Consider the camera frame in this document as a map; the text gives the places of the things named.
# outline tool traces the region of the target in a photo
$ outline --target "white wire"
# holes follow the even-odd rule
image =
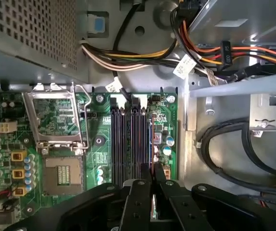
[[[133,71],[140,68],[147,67],[148,65],[142,65],[142,64],[136,64],[136,65],[129,65],[129,66],[117,66],[113,64],[109,64],[102,59],[97,58],[95,55],[93,55],[90,51],[88,51],[84,46],[82,46],[82,49],[87,53],[87,55],[92,58],[97,64],[100,66],[109,69],[111,71]]]

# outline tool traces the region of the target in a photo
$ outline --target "screw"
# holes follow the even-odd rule
[[[103,95],[96,95],[96,101],[98,103],[102,103],[105,100]]]
[[[205,114],[209,116],[213,116],[215,114],[215,111],[213,109],[206,110]]]
[[[80,148],[77,148],[77,149],[75,150],[75,155],[83,155],[83,150],[80,149]]]
[[[268,124],[269,124],[268,120],[264,119],[264,120],[262,120],[262,122],[261,122],[261,127],[262,127],[262,128],[266,128],[266,127],[268,126]]]
[[[201,190],[201,191],[206,191],[206,187],[203,186],[203,185],[198,186],[197,189],[199,189],[199,190]]]
[[[174,184],[173,181],[170,181],[170,180],[166,181],[166,185],[171,186],[171,185],[173,185],[173,184]]]
[[[48,153],[49,153],[49,151],[48,151],[47,148],[43,148],[43,149],[41,150],[41,154],[43,154],[43,155],[48,155]]]
[[[167,101],[168,101],[169,103],[174,103],[174,102],[175,102],[175,96],[174,96],[174,95],[169,95],[169,96],[167,97]]]

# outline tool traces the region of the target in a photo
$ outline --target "black connector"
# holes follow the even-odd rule
[[[245,67],[235,74],[231,75],[230,78],[227,80],[228,83],[231,82],[239,82],[247,77],[254,76],[259,74],[262,71],[261,64],[255,64],[252,66]]]
[[[182,1],[177,10],[177,16],[192,21],[200,10],[200,2],[198,0]]]
[[[221,62],[224,67],[233,65],[231,43],[229,41],[222,41],[220,44]]]

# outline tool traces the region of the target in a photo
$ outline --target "mounting hole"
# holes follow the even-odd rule
[[[188,217],[189,219],[192,219],[192,220],[196,219],[196,216],[192,215],[191,213],[188,214]]]
[[[133,217],[134,217],[135,219],[139,219],[139,218],[140,218],[140,215],[139,215],[138,213],[134,213],[134,214],[133,214]]]
[[[144,27],[143,26],[137,26],[134,30],[137,36],[142,36],[145,33]]]

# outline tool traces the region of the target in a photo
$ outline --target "orange wire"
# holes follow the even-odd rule
[[[190,40],[190,37],[189,37],[188,32],[187,32],[187,26],[186,26],[185,21],[183,21],[183,28],[184,28],[184,33],[185,33],[186,40],[196,51],[203,52],[203,53],[209,53],[209,52],[217,51],[217,50],[220,49],[220,47],[215,47],[215,48],[212,48],[212,49],[203,50],[203,49],[200,49],[200,48],[196,47],[194,45],[194,43]],[[232,47],[232,49],[233,50],[260,50],[260,51],[266,51],[266,52],[269,52],[269,53],[272,53],[272,54],[276,55],[276,51],[272,51],[272,50],[264,48],[264,47]]]
[[[232,49],[233,50],[260,50],[260,51],[266,51],[276,55],[276,51],[272,51],[263,47],[232,47]]]

